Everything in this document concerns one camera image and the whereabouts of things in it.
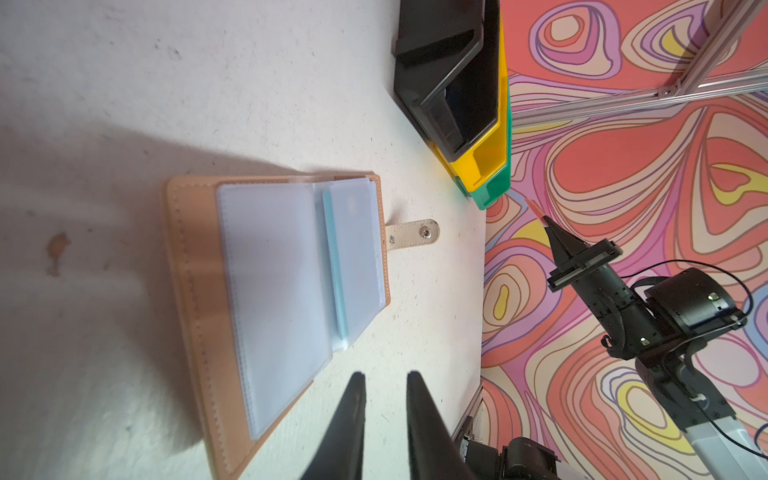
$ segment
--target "brown stain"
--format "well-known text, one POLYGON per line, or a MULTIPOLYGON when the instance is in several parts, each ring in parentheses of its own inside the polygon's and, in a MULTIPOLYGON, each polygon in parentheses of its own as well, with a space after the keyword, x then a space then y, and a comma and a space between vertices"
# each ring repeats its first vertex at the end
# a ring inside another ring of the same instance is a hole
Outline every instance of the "brown stain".
POLYGON ((48 268, 48 275, 58 276, 58 259, 67 246, 70 244, 67 234, 64 232, 57 233, 48 241, 48 247, 45 249, 48 252, 48 256, 51 258, 51 266, 48 268))

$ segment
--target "open card holder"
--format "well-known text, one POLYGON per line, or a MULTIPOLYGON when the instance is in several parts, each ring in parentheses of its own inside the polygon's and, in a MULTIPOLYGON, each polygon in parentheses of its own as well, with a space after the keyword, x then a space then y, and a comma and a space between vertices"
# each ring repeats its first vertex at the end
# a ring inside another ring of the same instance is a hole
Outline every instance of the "open card holder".
POLYGON ((385 227, 378 176, 175 177, 167 248, 214 478, 239 477, 333 352, 389 305, 387 251, 433 220, 385 227))

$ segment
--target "colorful wallpaper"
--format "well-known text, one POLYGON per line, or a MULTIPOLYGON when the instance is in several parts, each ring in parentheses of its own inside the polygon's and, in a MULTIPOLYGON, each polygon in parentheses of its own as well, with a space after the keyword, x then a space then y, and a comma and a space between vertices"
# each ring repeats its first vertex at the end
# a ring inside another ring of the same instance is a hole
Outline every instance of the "colorful wallpaper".
MULTIPOLYGON (((514 109, 667 83, 722 11, 719 2, 615 3, 502 1, 514 109)), ((717 73, 765 63, 768 51, 754 45, 768 45, 766 15, 717 73)), ((607 355, 573 289, 546 288, 551 252, 525 199, 588 241, 619 243, 620 274, 685 258, 746 282, 756 300, 749 325, 710 342, 694 364, 753 434, 768 422, 768 94, 522 129, 512 150, 511 190, 488 209, 475 433, 498 448, 530 437, 591 478, 709 476, 634 362, 607 355)), ((729 277, 710 274, 742 304, 729 277)))

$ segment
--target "patterned wall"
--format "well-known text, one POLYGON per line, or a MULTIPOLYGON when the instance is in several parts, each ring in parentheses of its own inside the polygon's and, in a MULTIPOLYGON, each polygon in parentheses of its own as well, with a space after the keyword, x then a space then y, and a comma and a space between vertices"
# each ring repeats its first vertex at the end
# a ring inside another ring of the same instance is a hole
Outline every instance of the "patterned wall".
MULTIPOLYGON (((667 83, 722 11, 668 4, 502 2, 513 109, 667 83)), ((716 73, 765 63, 766 35, 763 12, 716 73)), ((746 281, 749 326, 694 363, 753 434, 768 422, 768 94, 533 127, 512 147, 511 190, 488 209, 481 439, 530 437, 592 478, 708 476, 634 364, 604 351, 573 289, 547 290, 548 240, 525 199, 586 240, 619 243, 620 274, 682 257, 746 281)))

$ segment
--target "white table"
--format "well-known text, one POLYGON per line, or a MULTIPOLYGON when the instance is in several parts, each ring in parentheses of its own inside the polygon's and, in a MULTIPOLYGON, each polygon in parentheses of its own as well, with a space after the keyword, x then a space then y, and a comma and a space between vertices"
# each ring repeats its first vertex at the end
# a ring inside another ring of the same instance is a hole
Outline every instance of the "white table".
POLYGON ((449 430, 478 386, 485 215, 392 99, 399 2, 0 6, 0 478, 209 478, 161 230, 164 179, 363 170, 392 304, 317 376, 244 478, 295 478, 352 372, 364 478, 407 478, 406 373, 449 430), (45 248, 65 232, 61 276, 45 248))

